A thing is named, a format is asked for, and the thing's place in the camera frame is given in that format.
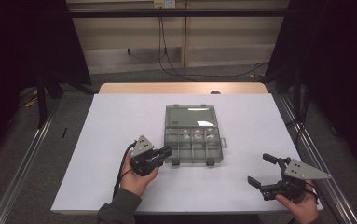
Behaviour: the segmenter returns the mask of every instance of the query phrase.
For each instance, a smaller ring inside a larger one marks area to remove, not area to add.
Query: gray carpet floor
[[[180,75],[197,75],[190,77],[195,81],[249,82],[256,80],[250,77],[250,74],[254,73],[243,74],[251,69],[253,69],[252,65],[234,65],[185,68],[176,69],[176,71]],[[265,71],[266,66],[262,66],[256,69],[256,74],[259,76]],[[193,81],[177,75],[167,75],[161,70],[92,75],[91,79],[93,84],[88,87],[94,90],[98,90],[104,82]],[[288,121],[274,85],[273,82],[268,83],[268,91],[273,93],[283,119]],[[68,85],[62,85],[62,88],[65,92],[62,99],[53,100],[48,97],[49,108],[58,102],[57,112],[6,223],[95,223],[95,216],[63,216],[50,212],[92,101],[92,96]],[[292,91],[287,94],[288,97],[292,97]],[[21,103],[28,101],[29,97],[30,95],[22,97]],[[0,143],[0,200],[34,138],[38,122],[37,113],[37,104],[31,107],[23,105],[18,107]],[[306,128],[357,216],[357,160],[352,156],[344,139],[334,134],[333,124],[312,99],[309,101]],[[296,132],[293,128],[290,128],[289,132],[295,141]],[[301,153],[303,151],[300,143],[298,150]],[[324,211],[321,212],[322,223],[344,223],[338,217],[333,200],[328,196],[322,183],[319,183],[319,188],[322,192],[321,200],[324,207]],[[288,213],[260,214],[259,216],[265,224],[287,223],[292,217]]]

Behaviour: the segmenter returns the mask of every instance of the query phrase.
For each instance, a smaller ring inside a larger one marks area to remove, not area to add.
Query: black horizontal bar
[[[99,10],[72,9],[64,11],[24,12],[71,16],[72,18],[127,18],[127,17],[285,17],[309,14],[308,10],[292,11],[286,9],[128,9]]]

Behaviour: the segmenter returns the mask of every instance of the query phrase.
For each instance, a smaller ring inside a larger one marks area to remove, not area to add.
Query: wall outlet
[[[175,0],[165,0],[164,1],[164,8],[175,9]]]
[[[154,9],[164,8],[164,0],[154,0]]]

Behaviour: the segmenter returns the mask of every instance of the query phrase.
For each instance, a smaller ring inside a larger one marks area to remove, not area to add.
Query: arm
[[[158,175],[158,168],[155,168],[147,176],[139,176],[135,174],[130,166],[130,154],[126,156],[123,170],[123,175],[120,182],[120,189],[113,201],[103,205],[97,218],[105,224],[134,224],[134,212],[141,203],[141,196],[146,190],[146,186]]]
[[[312,191],[311,181],[306,180],[306,183],[306,189]],[[307,192],[300,203],[293,203],[282,195],[276,195],[276,200],[294,214],[296,224],[315,223],[318,218],[315,197]]]

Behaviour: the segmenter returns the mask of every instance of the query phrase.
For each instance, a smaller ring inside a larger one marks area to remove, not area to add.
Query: white tabletop
[[[88,214],[110,203],[125,149],[141,134],[163,147],[165,108],[172,104],[214,105],[221,137],[227,140],[224,159],[215,167],[163,165],[138,214],[286,210],[276,201],[265,202],[247,183],[247,175],[263,185],[281,179],[280,167],[264,161],[263,153],[299,159],[271,94],[95,95],[51,210]]]

